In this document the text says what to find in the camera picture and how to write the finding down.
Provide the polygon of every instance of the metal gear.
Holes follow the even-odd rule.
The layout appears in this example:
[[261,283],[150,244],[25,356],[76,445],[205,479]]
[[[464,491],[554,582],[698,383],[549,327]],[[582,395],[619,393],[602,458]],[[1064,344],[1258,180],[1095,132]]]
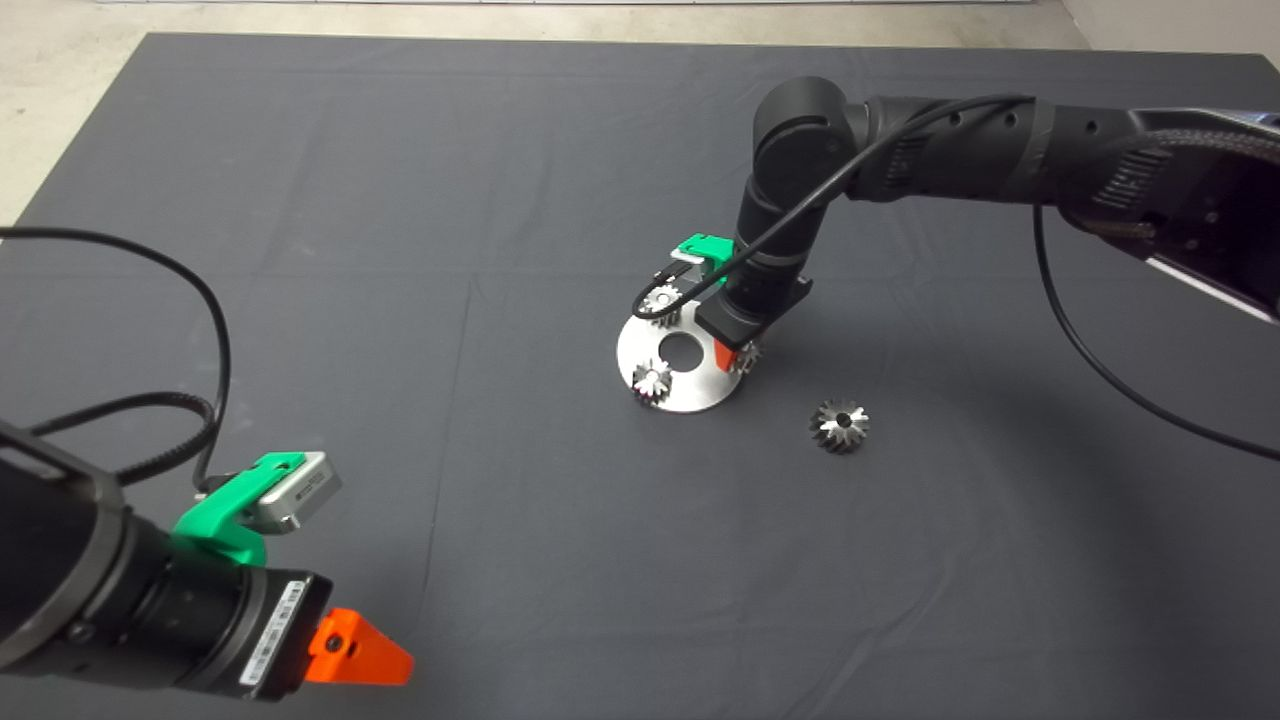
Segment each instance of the metal gear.
[[813,439],[827,452],[852,452],[867,438],[872,419],[856,402],[828,400],[809,419]]
[[735,373],[741,373],[744,375],[751,374],[755,369],[755,364],[760,361],[760,346],[755,342],[749,342],[742,346],[742,350],[737,351],[737,357],[733,359],[732,370]]
[[[662,310],[669,306],[672,302],[680,300],[681,295],[682,293],[680,292],[680,290],[673,284],[664,284],[655,287],[652,291],[649,291],[649,295],[646,295],[644,301],[640,302],[640,311],[657,313],[658,310]],[[676,324],[676,320],[678,319],[680,319],[680,310],[676,310],[673,313],[663,315],[662,318],[649,322],[658,325],[659,328],[669,328],[671,325]]]
[[636,365],[631,372],[631,392],[645,405],[657,405],[671,393],[671,365],[653,359]]

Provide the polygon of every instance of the barcode label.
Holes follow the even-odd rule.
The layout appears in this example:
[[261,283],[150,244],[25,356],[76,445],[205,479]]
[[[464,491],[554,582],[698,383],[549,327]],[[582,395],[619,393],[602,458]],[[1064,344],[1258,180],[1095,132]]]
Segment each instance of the barcode label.
[[293,619],[293,611],[297,610],[305,589],[307,589],[306,580],[289,580],[284,585],[284,592],[280,593],[280,600],[275,603],[275,610],[271,611],[271,619],[266,621],[266,628],[262,629],[262,635],[257,638],[257,644],[253,647],[253,655],[248,657],[244,671],[241,673],[242,685],[256,685],[262,680],[262,675],[271,665],[271,659],[275,657],[275,651],[280,647],[280,638],[284,637],[284,630],[288,629],[289,620]]

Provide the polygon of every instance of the floor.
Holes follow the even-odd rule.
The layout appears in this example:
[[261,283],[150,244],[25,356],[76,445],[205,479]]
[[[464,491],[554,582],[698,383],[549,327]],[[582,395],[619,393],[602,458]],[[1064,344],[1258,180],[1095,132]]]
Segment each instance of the floor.
[[0,0],[0,224],[151,31],[769,45],[1088,47],[1060,0],[1012,5],[305,5]]

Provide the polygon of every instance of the black cable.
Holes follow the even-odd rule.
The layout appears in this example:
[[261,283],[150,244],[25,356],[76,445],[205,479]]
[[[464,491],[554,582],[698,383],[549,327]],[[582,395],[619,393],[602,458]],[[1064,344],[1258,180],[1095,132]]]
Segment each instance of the black cable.
[[129,397],[101,402],[91,407],[84,407],[82,410],[76,410],[74,413],[68,413],[67,415],[45,420],[44,423],[27,428],[27,432],[37,437],[47,436],[76,428],[86,423],[101,420],[108,415],[115,415],[116,413],[138,410],[142,407],[177,407],[179,410],[187,410],[200,415],[202,424],[196,434],[191,436],[182,443],[141,462],[134,462],[128,468],[116,470],[115,477],[119,479],[122,486],[131,486],[136,482],[152,478],[160,473],[182,465],[187,460],[191,460],[197,452],[204,450],[214,434],[214,407],[209,405],[209,401],[204,397],[184,392],[147,392],[142,395],[131,395]]
[[957,100],[955,102],[947,102],[945,105],[934,108],[933,110],[922,113],[911,118],[902,126],[884,135],[884,137],[881,137],[876,142],[868,145],[865,150],[863,150],[861,152],[855,155],[851,160],[845,163],[831,177],[828,177],[818,187],[815,187],[813,192],[806,195],[800,202],[797,202],[794,208],[791,208],[791,210],[787,210],[785,215],[778,218],[776,223],[769,225],[769,229],[760,233],[760,237],[755,238],[750,245],[744,247],[741,252],[733,254],[733,256],[730,258],[728,261],[726,261],[723,265],[721,265],[718,270],[716,270],[709,275],[705,275],[701,281],[694,284],[694,287],[691,287],[689,292],[685,292],[678,299],[676,299],[671,305],[667,305],[660,310],[653,310],[646,313],[644,310],[640,310],[640,305],[644,304],[649,293],[653,292],[654,288],[675,279],[675,277],[671,275],[669,268],[667,270],[662,270],[654,274],[653,279],[644,288],[644,291],[641,291],[640,295],[636,296],[635,301],[631,302],[631,314],[635,315],[636,318],[640,318],[641,320],[657,320],[658,318],[669,315],[676,310],[684,307],[691,300],[694,300],[703,292],[710,290],[710,287],[714,286],[717,282],[719,282],[721,278],[728,275],[731,272],[742,266],[744,263],[746,263],[748,260],[751,259],[751,256],[759,252],[760,249],[764,247],[764,245],[768,243],[771,240],[773,240],[774,236],[777,236],[780,232],[786,229],[791,223],[794,223],[796,218],[809,211],[819,202],[827,201],[828,195],[832,195],[832,191],[835,191],[836,195],[842,192],[844,186],[849,182],[849,179],[854,176],[854,173],[858,172],[859,168],[867,164],[868,160],[878,155],[886,147],[897,143],[900,140],[911,135],[913,132],[924,128],[932,123],[936,123],[943,118],[947,118],[954,113],[973,110],[975,108],[987,108],[991,105],[1012,105],[1018,102],[1028,102],[1032,100],[1034,100],[1034,97],[1030,97],[1028,95],[1016,95],[1016,94],[987,95],[983,97],[973,97],[970,100]]
[[1249,452],[1260,457],[1266,457],[1267,460],[1280,461],[1280,450],[1266,447],[1262,445],[1252,443],[1238,437],[1229,436],[1226,433],[1220,433],[1217,430],[1198,425],[1181,415],[1178,415],[1170,410],[1165,410],[1160,405],[1156,405],[1146,396],[1133,389],[1124,380],[1117,378],[1080,338],[1079,333],[1075,332],[1075,327],[1071,325],[1071,320],[1068,319],[1066,311],[1062,309],[1062,301],[1057,297],[1057,288],[1053,286],[1053,275],[1048,266],[1048,251],[1044,247],[1044,209],[1041,205],[1032,208],[1032,224],[1036,233],[1036,260],[1039,263],[1041,282],[1044,283],[1044,295],[1048,296],[1048,305],[1053,310],[1053,316],[1057,319],[1057,324],[1061,325],[1062,332],[1066,333],[1066,340],[1071,342],[1075,351],[1084,357],[1084,361],[1089,364],[1089,368],[1102,375],[1102,379],[1107,380],[1111,387],[1120,391],[1121,395],[1134,401],[1143,410],[1156,415],[1161,420],[1172,423],[1179,428],[1194,433],[1202,438],[1211,439],[1216,443],[1225,445],[1228,447]]
[[[227,331],[227,316],[223,314],[223,307],[218,302],[218,296],[214,295],[212,288],[209,287],[205,281],[200,278],[195,272],[188,269],[182,263],[169,258],[168,255],[152,250],[145,245],[133,242],[132,240],[125,240],[123,237],[116,237],[106,233],[84,231],[77,228],[55,228],[55,227],[0,227],[0,237],[9,240],[65,240],[73,242],[87,242],[92,245],[105,245],[108,247],[114,247],[116,250],[123,250],[132,255],[137,255],[145,260],[150,260],[157,265],[161,265],[173,273],[175,273],[182,279],[191,283],[200,293],[200,297],[205,301],[205,306],[209,309],[209,314],[214,322],[214,334],[218,338],[218,389],[214,395],[212,404],[212,416],[207,420],[207,437],[204,439],[202,446],[198,450],[196,457],[196,465],[192,469],[192,482],[197,486],[204,480],[205,474],[209,470],[209,459],[214,454],[214,446],[218,443],[218,433],[223,427],[223,416],[227,414],[227,393],[232,384],[232,351],[230,351],[230,333]],[[156,462],[156,466],[164,465],[168,460],[161,460],[169,456],[177,450],[183,450],[187,443],[183,443],[165,454],[161,454],[150,460],[132,465],[136,468],[138,465],[148,465]],[[157,470],[152,474],[159,474],[164,470]]]

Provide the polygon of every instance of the green gripper mount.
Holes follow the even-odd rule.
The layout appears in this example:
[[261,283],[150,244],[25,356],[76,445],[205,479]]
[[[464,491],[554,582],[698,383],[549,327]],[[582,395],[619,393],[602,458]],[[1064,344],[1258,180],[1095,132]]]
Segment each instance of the green gripper mount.
[[184,512],[173,527],[173,534],[189,538],[241,565],[266,565],[262,536],[241,525],[237,519],[305,461],[303,452],[268,452]]
[[[733,241],[727,237],[698,233],[689,236],[689,240],[676,246],[676,252],[707,260],[705,263],[699,263],[705,278],[721,269],[721,265],[728,263],[730,258],[733,256]],[[719,282],[723,283],[726,279],[728,278],[721,278]]]

